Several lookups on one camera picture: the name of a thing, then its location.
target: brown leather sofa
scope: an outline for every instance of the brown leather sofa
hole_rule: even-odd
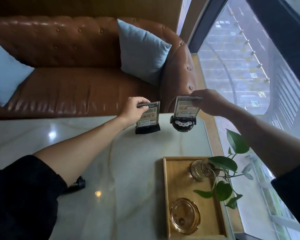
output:
[[[0,107],[0,119],[116,115],[133,96],[160,100],[161,113],[173,112],[176,96],[196,89],[187,45],[162,24],[120,19],[172,44],[160,87],[121,71],[114,18],[1,17],[0,45],[35,70]]]

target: yellow wall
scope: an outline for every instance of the yellow wall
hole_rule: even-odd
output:
[[[134,17],[177,30],[182,0],[0,0],[0,16]]]

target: green leaf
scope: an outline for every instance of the green leaf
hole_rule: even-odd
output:
[[[244,167],[241,173],[244,176],[246,176],[248,179],[253,180],[253,176],[250,173],[248,173],[251,169],[252,169],[252,163],[249,163],[247,166]]]
[[[243,154],[249,151],[250,147],[246,144],[242,135],[227,129],[227,138],[236,154]]]
[[[233,172],[235,172],[238,169],[238,165],[234,160],[231,158],[225,157],[225,156],[213,156],[209,157],[209,161],[214,164],[215,166],[218,166],[223,169],[228,169]]]
[[[228,201],[228,204],[226,204],[226,206],[228,206],[231,209],[235,209],[237,200],[240,199],[242,196],[243,196],[242,194],[238,194],[236,197],[231,198]]]
[[[209,199],[213,197],[212,191],[202,191],[202,190],[195,189],[193,192],[200,195],[202,198]]]
[[[216,184],[216,198],[218,201],[228,199],[232,194],[232,187],[230,184],[220,181]]]

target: forearm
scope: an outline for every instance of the forearm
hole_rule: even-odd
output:
[[[233,123],[276,177],[300,165],[299,139],[235,105],[226,109],[224,117]]]
[[[69,186],[124,128],[122,119],[116,117],[81,135],[46,147],[34,156],[44,161]]]

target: glass ashtray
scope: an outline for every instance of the glass ashtray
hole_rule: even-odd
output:
[[[170,221],[173,227],[184,235],[193,234],[200,225],[200,211],[196,204],[187,198],[179,198],[170,207]]]

